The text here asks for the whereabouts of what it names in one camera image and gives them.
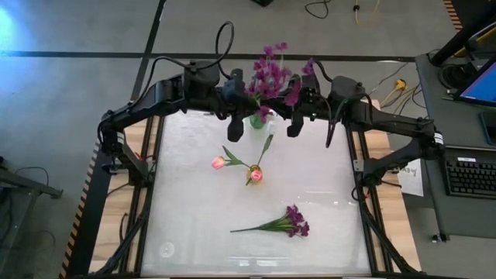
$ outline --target pink tulip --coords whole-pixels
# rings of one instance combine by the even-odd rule
[[[224,157],[219,156],[212,161],[212,167],[216,170],[221,169],[226,164]]]
[[[262,172],[259,170],[255,170],[251,172],[251,179],[253,181],[261,181],[262,180]]]

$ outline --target purple flower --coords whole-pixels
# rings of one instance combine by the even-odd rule
[[[266,74],[264,73],[264,70],[260,70],[255,74],[255,77],[261,81],[265,80]]]
[[[308,222],[305,222],[303,226],[299,226],[301,236],[308,236],[308,231],[310,230],[310,226]]]
[[[293,88],[289,94],[284,98],[284,103],[286,105],[296,105],[298,103],[298,98],[300,96],[301,83],[300,81],[295,81],[293,83]]]
[[[261,93],[262,96],[267,97],[269,95],[270,86],[267,82],[262,82],[257,86],[257,92]]]
[[[260,61],[255,62],[255,64],[253,65],[253,69],[255,71],[258,71],[258,70],[264,68],[265,66],[267,66],[267,62],[265,61],[265,59],[260,58]]]
[[[291,70],[289,70],[286,67],[283,67],[282,68],[282,71],[281,71],[281,74],[282,74],[283,78],[286,79],[286,77],[291,76]]]
[[[293,236],[295,236],[295,235],[296,235],[295,230],[294,230],[294,229],[289,229],[289,230],[288,230],[288,235],[289,235],[289,237],[293,237]]]
[[[314,74],[315,72],[313,71],[313,64],[315,63],[315,61],[310,58],[310,60],[307,61],[307,63],[305,64],[305,66],[303,67],[303,73],[304,74]]]
[[[250,96],[255,94],[255,81],[250,82],[248,88],[246,89],[246,93]]]
[[[260,111],[268,110],[267,107],[260,108]],[[250,229],[237,229],[231,233],[245,232],[250,230],[265,230],[268,232],[285,232],[289,237],[308,236],[310,226],[303,219],[296,205],[286,207],[286,214],[279,219]]]
[[[263,51],[269,58],[274,58],[274,49],[272,46],[264,46]]]
[[[281,69],[276,63],[269,64],[269,75],[277,80],[281,79]]]
[[[288,49],[288,44],[287,43],[276,43],[276,50],[287,50]]]
[[[257,114],[260,116],[260,121],[262,123],[265,123],[267,122],[267,115],[272,115],[272,112],[270,111],[269,107],[262,105]]]

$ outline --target green vase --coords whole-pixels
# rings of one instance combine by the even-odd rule
[[[258,114],[250,116],[250,124],[255,129],[262,129],[265,126],[265,123],[262,123],[262,119],[260,119],[260,115]]]

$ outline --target green stem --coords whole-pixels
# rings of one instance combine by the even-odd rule
[[[256,228],[250,228],[250,229],[237,229],[237,230],[233,230],[233,231],[231,231],[231,233],[246,232],[246,231],[250,231],[250,230],[257,230],[257,229],[259,229],[259,227],[256,227]]]
[[[260,159],[258,159],[258,163],[257,163],[258,167],[260,167],[260,162],[262,161],[262,157],[264,156],[264,153],[265,152],[262,151],[262,154],[260,155]]]

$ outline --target keyboard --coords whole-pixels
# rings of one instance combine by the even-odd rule
[[[496,162],[446,158],[444,163],[448,195],[496,199]]]

